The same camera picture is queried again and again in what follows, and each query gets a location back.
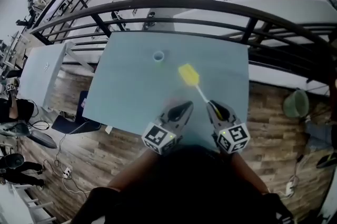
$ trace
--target light blue table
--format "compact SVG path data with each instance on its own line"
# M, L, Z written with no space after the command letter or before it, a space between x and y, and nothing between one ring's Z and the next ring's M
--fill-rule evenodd
M153 54L165 54L162 63ZM208 99L222 101L246 121L249 93L246 46L222 40L163 33L113 33L92 81L83 116L141 135L170 101L194 103L184 144L214 148L205 103L187 87L178 67L191 64Z

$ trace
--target black office chair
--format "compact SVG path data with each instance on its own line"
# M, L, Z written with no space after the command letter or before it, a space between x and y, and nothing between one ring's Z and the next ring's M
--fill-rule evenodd
M90 131L96 131L101 128L101 124L93 120L87 119L82 116L83 107L82 102L88 96L88 91L82 91L80 93L80 99L77 105L77 112L75 122L71 122L63 116L58 116L52 125L52 129L55 129L63 134L81 134L89 133Z

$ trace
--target trash bin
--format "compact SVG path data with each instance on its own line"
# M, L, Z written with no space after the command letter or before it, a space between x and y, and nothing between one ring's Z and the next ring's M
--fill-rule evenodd
M304 90L298 89L290 94L283 103L283 112L287 117L305 117L309 112L309 99Z

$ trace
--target dark shirt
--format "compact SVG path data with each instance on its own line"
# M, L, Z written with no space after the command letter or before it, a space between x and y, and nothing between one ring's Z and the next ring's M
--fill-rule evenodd
M129 219L273 224L272 205L289 213L277 194L260 194L218 154L193 146L161 157L146 178L121 192L93 189L71 223L91 224L105 216L105 224Z
M12 119L9 117L9 108L12 106L12 98L9 97L8 100L0 98L0 123L14 122L18 121L19 119L26 122L30 120L34 112L34 104L23 99L16 100L16 103L18 118Z

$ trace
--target wooden floor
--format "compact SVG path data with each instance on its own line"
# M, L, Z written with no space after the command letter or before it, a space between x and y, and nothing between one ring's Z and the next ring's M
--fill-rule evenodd
M60 72L55 84L53 107L55 109L76 111L81 90L89 89L91 77L81 77ZM272 192L285 192L285 184L294 174L296 158L304 150L308 139L303 133L303 125L296 119L287 119L282 113L282 102L290 90L250 83L248 128L252 139L242 156L254 171L261 176ZM317 109L324 106L326 99L309 96L311 104ZM323 115L315 120L323 122ZM73 168L73 179L80 189L90 191L94 187L105 186L126 164L134 160L144 149L139 136L114 129L107 135L104 127L95 133L69 135L62 143L58 158L61 168ZM48 132L59 143L62 134ZM45 159L55 168L57 150L44 148L27 138L20 142L20 151L26 160L42 163ZM303 219L310 210L320 207L332 178L333 167L316 169L318 160L328 150L311 153L298 171L300 179L295 194L283 202L298 220ZM47 171L40 177L46 180L43 191L33 189L31 195L41 201L53 201L49 211L61 223L71 219L85 201L83 193L68 192L61 178L56 176L47 163ZM72 181L65 182L67 188L78 191Z

